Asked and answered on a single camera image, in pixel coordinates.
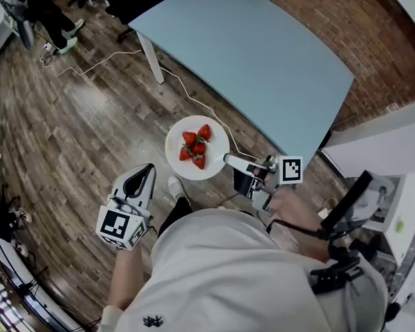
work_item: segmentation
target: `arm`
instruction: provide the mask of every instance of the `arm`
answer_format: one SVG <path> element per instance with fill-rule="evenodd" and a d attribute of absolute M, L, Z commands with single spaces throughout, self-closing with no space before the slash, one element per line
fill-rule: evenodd
<path fill-rule="evenodd" d="M 140 244 L 132 251 L 117 251 L 108 305 L 115 306 L 120 310 L 126 310 L 144 285 Z"/>
<path fill-rule="evenodd" d="M 282 187 L 273 195 L 270 211 L 281 220 L 301 228 L 313 231 L 321 228 L 321 218 L 290 188 Z M 329 260 L 328 241 L 319 240 L 296 230 L 291 232 L 303 255 L 322 262 Z"/>

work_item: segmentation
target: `black pants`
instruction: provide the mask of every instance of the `black pants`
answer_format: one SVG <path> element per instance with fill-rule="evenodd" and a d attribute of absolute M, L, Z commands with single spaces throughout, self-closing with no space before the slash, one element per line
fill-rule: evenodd
<path fill-rule="evenodd" d="M 48 31 L 54 45 L 62 49 L 66 47 L 67 40 L 62 36 L 62 30 L 69 32 L 75 28 L 75 24 L 65 15 L 57 5 L 52 6 L 46 12 L 34 12 L 34 18 Z"/>
<path fill-rule="evenodd" d="M 164 231 L 177 220 L 183 218 L 184 216 L 191 214 L 192 208 L 189 204 L 189 201 L 184 198 L 180 197 L 175 203 L 174 209 L 169 213 L 165 222 L 161 225 L 160 230 L 158 231 L 158 236 L 160 236 Z"/>

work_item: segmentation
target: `person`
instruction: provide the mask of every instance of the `person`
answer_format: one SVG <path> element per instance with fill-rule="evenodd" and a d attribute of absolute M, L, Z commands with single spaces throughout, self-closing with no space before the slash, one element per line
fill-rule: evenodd
<path fill-rule="evenodd" d="M 51 0 L 19 0 L 28 2 L 28 13 L 30 19 L 39 21 L 54 44 L 59 49 L 60 54 L 68 52 L 78 39 L 74 37 L 76 32 L 83 26 L 84 20 L 80 19 L 73 23 L 68 17 L 63 15 L 62 10 Z"/>
<path fill-rule="evenodd" d="M 119 250 L 101 332 L 381 330 L 387 289 L 360 257 L 364 275 L 314 295 L 311 270 L 329 266 L 328 243 L 292 231 L 301 254 L 280 249 L 262 222 L 244 212 L 192 212 L 182 183 L 168 180 L 176 205 L 152 249 L 145 283 L 140 245 Z M 280 219 L 316 230 L 320 218 L 289 188 L 270 208 Z"/>

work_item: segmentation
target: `black logo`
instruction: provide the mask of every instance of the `black logo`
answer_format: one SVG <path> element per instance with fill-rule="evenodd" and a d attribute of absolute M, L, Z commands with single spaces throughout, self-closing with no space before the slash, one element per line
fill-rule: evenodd
<path fill-rule="evenodd" d="M 146 327 L 160 327 L 164 323 L 163 318 L 161 316 L 156 316 L 155 318 L 148 316 L 146 318 L 143 318 L 143 324 Z"/>

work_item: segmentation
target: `light blue table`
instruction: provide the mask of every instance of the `light blue table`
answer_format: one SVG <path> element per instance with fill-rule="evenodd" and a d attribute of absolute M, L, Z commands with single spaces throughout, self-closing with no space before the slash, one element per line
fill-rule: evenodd
<path fill-rule="evenodd" d="M 268 0 L 165 0 L 134 19 L 158 82 L 153 42 L 306 165 L 353 81 L 312 32 Z"/>

